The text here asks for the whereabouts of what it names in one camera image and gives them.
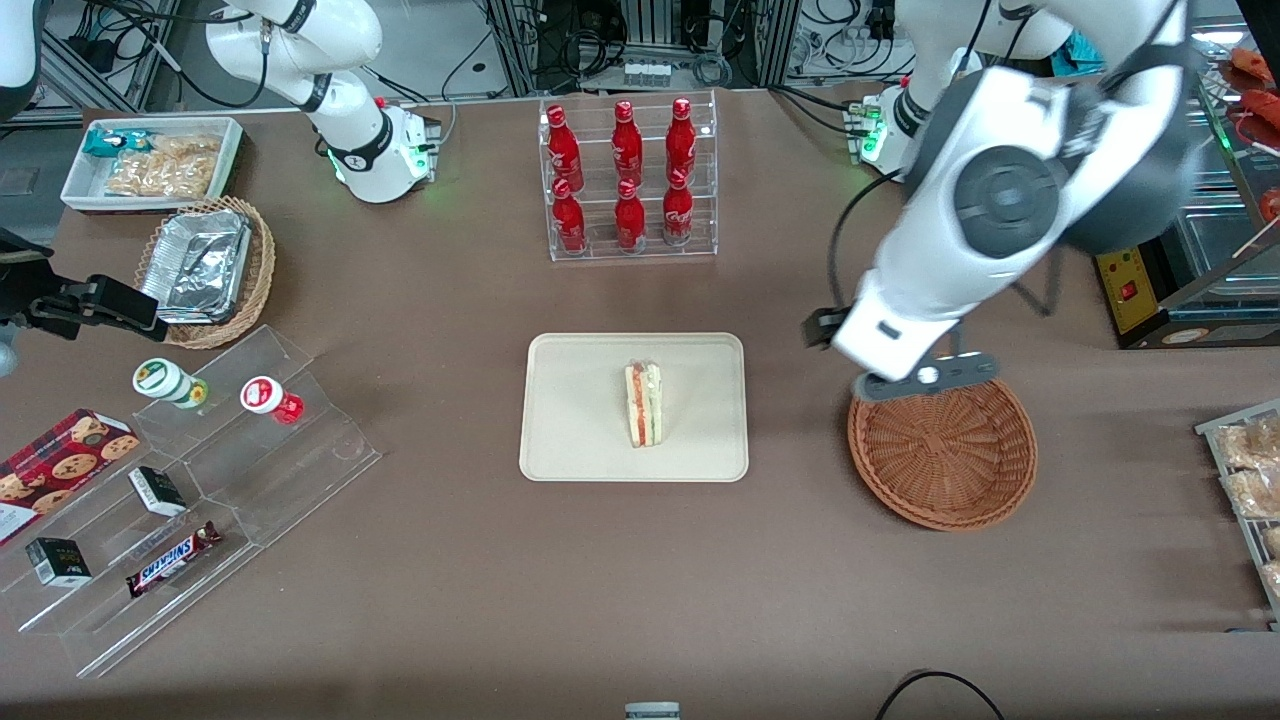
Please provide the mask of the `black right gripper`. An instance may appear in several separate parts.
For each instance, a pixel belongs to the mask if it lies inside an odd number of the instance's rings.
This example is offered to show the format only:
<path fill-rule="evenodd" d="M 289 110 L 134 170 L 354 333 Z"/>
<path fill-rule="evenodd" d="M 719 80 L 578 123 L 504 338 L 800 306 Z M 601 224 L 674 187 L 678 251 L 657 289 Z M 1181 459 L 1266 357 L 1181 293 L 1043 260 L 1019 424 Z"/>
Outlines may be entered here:
<path fill-rule="evenodd" d="M 168 324 L 157 315 L 157 300 L 109 275 L 91 275 L 65 283 L 52 270 L 49 246 L 32 243 L 12 232 L 1 233 L 1 327 L 32 328 L 65 340 L 77 340 L 82 325 L 109 325 L 164 342 Z M 55 318 L 67 325 L 46 327 L 29 318 L 33 302 L 54 296 Z"/>

